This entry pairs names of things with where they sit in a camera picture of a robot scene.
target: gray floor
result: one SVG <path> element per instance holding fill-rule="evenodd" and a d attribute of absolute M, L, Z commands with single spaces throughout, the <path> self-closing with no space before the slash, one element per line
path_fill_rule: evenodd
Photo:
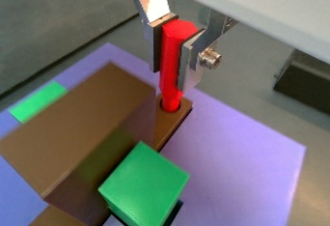
<path fill-rule="evenodd" d="M 171 10 L 197 20 L 199 5 L 190 0 L 170 0 Z M 135 18 L 71 55 L 50 71 L 2 99 L 0 109 L 35 89 L 63 69 L 111 42 L 142 59 L 147 43 L 139 18 Z M 296 193 L 289 225 L 330 225 L 330 117 L 273 91 L 292 47 L 240 24 L 218 43 L 224 62 L 206 71 L 198 88 L 244 114 L 308 146 L 305 167 Z"/>
<path fill-rule="evenodd" d="M 0 95 L 135 13 L 131 0 L 0 0 Z"/>

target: screw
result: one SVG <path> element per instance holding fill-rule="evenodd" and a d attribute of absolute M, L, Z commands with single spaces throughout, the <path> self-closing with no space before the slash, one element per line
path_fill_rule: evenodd
<path fill-rule="evenodd" d="M 199 54 L 199 61 L 202 67 L 214 70 L 221 65 L 222 55 L 218 52 L 216 52 L 213 49 L 207 48 Z"/>

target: red block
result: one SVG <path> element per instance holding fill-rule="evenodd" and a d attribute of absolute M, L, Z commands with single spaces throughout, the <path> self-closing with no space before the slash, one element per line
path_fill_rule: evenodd
<path fill-rule="evenodd" d="M 194 22 L 179 19 L 174 19 L 163 26 L 161 90 L 163 93 L 162 107 L 167 112 L 175 112 L 179 109 L 183 95 L 177 88 L 181 45 L 198 31 Z"/>

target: black object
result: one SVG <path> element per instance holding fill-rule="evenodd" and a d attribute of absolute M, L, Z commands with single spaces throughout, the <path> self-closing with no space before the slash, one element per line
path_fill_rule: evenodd
<path fill-rule="evenodd" d="M 330 65 L 294 50 L 274 89 L 330 114 Z"/>
<path fill-rule="evenodd" d="M 183 202 L 181 200 L 178 200 L 163 226 L 170 226 L 171 225 L 171 223 L 173 223 L 173 221 L 174 221 L 174 219 L 175 219 L 175 217 L 177 217 L 177 215 L 178 215 L 178 213 L 181 211 L 182 206 L 183 206 Z M 117 219 L 122 222 L 123 225 L 129 226 L 126 224 L 126 222 L 114 213 L 113 213 L 113 215 L 117 217 Z"/>

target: purple surface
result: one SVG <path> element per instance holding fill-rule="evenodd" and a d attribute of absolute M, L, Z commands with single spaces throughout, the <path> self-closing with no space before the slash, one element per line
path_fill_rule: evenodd
<path fill-rule="evenodd" d="M 159 76 L 149 65 L 111 44 L 55 80 L 73 89 L 110 60 L 157 85 Z M 191 173 L 173 225 L 285 225 L 306 147 L 201 91 L 193 90 L 187 97 L 194 111 L 163 149 L 163 155 Z"/>
<path fill-rule="evenodd" d="M 18 127 L 20 123 L 12 114 L 4 110 L 0 113 L 0 139 L 4 138 Z"/>
<path fill-rule="evenodd" d="M 46 202 L 0 156 L 0 225 L 28 225 L 46 207 Z"/>

